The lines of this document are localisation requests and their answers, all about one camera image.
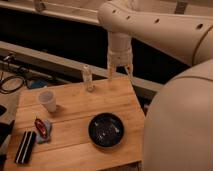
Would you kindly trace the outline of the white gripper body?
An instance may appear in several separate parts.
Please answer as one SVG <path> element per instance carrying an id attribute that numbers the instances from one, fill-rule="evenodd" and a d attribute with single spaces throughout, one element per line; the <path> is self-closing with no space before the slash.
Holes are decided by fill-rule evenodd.
<path id="1" fill-rule="evenodd" d="M 131 37 L 123 33 L 108 33 L 107 62 L 109 65 L 120 67 L 132 63 L 133 53 Z"/>

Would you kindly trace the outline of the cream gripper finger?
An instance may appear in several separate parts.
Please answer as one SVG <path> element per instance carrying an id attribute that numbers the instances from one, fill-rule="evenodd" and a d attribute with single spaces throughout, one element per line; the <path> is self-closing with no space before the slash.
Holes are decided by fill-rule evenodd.
<path id="1" fill-rule="evenodd" d="M 111 80 L 116 72 L 116 67 L 113 64 L 107 64 L 108 79 Z"/>
<path id="2" fill-rule="evenodd" d="M 126 65 L 124 68 L 130 81 L 132 82 L 133 81 L 133 65 Z"/>

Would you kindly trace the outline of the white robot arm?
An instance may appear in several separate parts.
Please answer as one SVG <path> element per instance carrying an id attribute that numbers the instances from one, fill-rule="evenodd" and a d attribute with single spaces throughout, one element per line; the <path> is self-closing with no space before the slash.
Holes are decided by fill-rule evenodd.
<path id="1" fill-rule="evenodd" d="M 129 65 L 164 84 L 145 116 L 143 171 L 213 171 L 213 15 L 110 0 L 98 20 L 108 31 L 109 71 Z"/>

